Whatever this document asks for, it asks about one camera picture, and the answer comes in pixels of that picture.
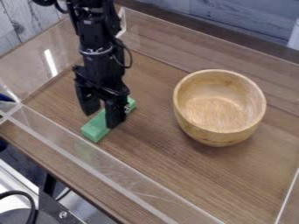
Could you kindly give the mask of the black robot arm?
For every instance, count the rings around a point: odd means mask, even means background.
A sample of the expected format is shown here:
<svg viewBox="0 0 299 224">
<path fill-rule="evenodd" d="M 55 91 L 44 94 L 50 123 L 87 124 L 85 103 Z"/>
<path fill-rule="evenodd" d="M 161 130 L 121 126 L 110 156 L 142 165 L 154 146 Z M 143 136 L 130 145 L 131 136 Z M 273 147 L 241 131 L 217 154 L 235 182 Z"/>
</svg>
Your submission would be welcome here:
<svg viewBox="0 0 299 224">
<path fill-rule="evenodd" d="M 127 119 L 130 88 L 123 81 L 133 53 L 118 37 L 122 18 L 114 0 L 32 0 L 70 16 L 79 37 L 83 64 L 72 68 L 79 104 L 86 115 L 106 110 L 107 127 Z"/>
</svg>

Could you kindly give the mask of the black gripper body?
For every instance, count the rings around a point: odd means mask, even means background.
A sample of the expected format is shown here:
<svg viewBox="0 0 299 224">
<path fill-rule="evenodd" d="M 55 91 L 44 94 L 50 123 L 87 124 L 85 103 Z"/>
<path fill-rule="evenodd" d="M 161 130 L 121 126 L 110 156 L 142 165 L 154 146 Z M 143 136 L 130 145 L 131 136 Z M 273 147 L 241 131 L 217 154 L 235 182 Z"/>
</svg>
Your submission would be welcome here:
<svg viewBox="0 0 299 224">
<path fill-rule="evenodd" d="M 79 53 L 83 65 L 75 66 L 75 87 L 81 101 L 103 101 L 113 97 L 127 97 L 130 89 L 123 81 L 126 70 L 133 64 L 126 63 L 125 46 L 91 49 L 82 47 Z"/>
</svg>

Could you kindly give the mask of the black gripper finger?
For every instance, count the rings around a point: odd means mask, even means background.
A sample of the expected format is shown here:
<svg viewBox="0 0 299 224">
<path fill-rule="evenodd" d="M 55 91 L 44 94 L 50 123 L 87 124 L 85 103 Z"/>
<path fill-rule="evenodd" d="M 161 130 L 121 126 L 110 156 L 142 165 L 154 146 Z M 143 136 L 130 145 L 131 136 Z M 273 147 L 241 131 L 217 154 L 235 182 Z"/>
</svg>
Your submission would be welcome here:
<svg viewBox="0 0 299 224">
<path fill-rule="evenodd" d="M 129 106 L 126 97 L 115 97 L 106 101 L 106 120 L 110 129 L 114 129 L 127 119 Z"/>
<path fill-rule="evenodd" d="M 98 89 L 79 82 L 75 83 L 75 88 L 82 111 L 91 116 L 101 109 Z"/>
</svg>

